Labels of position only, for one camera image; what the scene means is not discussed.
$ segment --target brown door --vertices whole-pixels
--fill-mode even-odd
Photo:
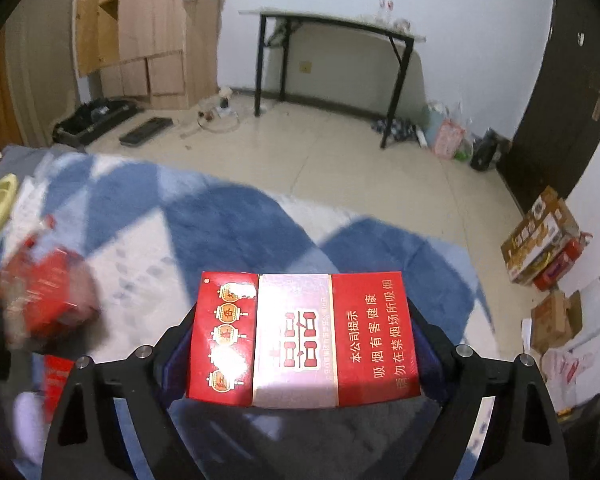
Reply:
[[[527,211],[546,186],[566,198],[600,142],[600,13],[554,0],[538,81],[498,170]]]
[[[4,58],[4,29],[0,30],[0,150],[8,144],[22,144],[20,128],[13,111],[11,90]]]

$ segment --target metal screw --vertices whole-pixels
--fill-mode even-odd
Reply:
[[[474,354],[474,349],[469,345],[456,346],[456,352],[460,357],[471,357]]]
[[[75,366],[82,370],[83,368],[89,366],[90,363],[91,358],[88,355],[83,355],[82,357],[78,358],[78,360],[75,362]]]
[[[139,357],[141,359],[146,359],[147,357],[149,357],[152,352],[154,351],[154,348],[151,345],[142,345],[138,348],[136,348],[136,351],[134,352],[134,354],[136,354],[136,357]]]
[[[533,366],[536,364],[536,360],[529,354],[520,354],[520,362],[525,366]]]

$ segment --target blue and white rug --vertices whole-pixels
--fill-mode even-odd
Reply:
[[[429,322],[454,343],[498,356],[466,250],[373,218],[200,173],[77,153],[61,156],[23,187],[6,234],[6,257],[46,214],[57,221],[52,242],[84,256],[100,288],[104,329],[88,335],[96,362],[125,358],[178,324],[196,301],[202,270],[399,270],[407,295]],[[483,407],[473,452],[488,420],[490,407]],[[438,406],[420,397],[276,412],[181,400],[171,414],[208,478],[388,479],[404,475]],[[124,403],[119,415],[138,477],[151,478]],[[458,478],[471,475],[474,454],[464,462]]]

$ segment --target black folding table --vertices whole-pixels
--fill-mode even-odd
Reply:
[[[260,16],[260,34],[258,36],[258,59],[256,62],[256,93],[255,93],[255,105],[254,113],[256,117],[260,115],[260,99],[262,97],[262,65],[264,63],[264,48],[274,46],[274,42],[277,38],[282,38],[280,45],[283,49],[282,59],[282,73],[280,75],[280,94],[278,96],[279,101],[285,100],[285,86],[286,86],[286,69],[289,61],[289,40],[291,35],[298,30],[299,27],[304,23],[320,23],[321,25],[333,25],[335,27],[352,28],[353,30],[362,30],[371,34],[379,34],[389,39],[391,46],[394,49],[395,57],[398,59],[398,77],[395,80],[394,93],[391,97],[391,103],[389,104],[389,111],[386,115],[386,127],[384,134],[382,135],[382,142],[380,148],[386,147],[386,140],[391,134],[391,126],[394,122],[395,109],[398,106],[400,94],[402,92],[402,86],[404,85],[404,78],[407,73],[409,66],[409,60],[411,59],[411,53],[413,52],[413,44],[416,41],[425,41],[426,39],[422,36],[414,36],[413,34],[405,34],[399,32],[394,28],[378,25],[375,23],[367,23],[362,20],[353,18],[341,18],[337,16],[330,16],[328,14],[317,14],[312,12],[293,12],[288,10],[279,9],[258,9],[258,10],[245,10],[241,11],[241,14],[258,14]],[[267,29],[267,18],[277,18],[280,20],[276,27],[273,36],[269,41],[265,40],[266,29]],[[404,53],[400,55],[398,48],[395,46],[395,41],[404,42]]]

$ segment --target red cigarette pack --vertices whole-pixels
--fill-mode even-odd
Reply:
[[[332,408],[420,395],[400,272],[204,272],[191,399]]]
[[[69,361],[69,359],[62,359],[61,357],[45,355],[44,364],[44,412],[46,422],[50,423],[54,418],[54,412],[58,406],[58,402],[60,402],[62,390],[64,390],[64,385],[69,378],[71,368],[74,367],[74,362]]]

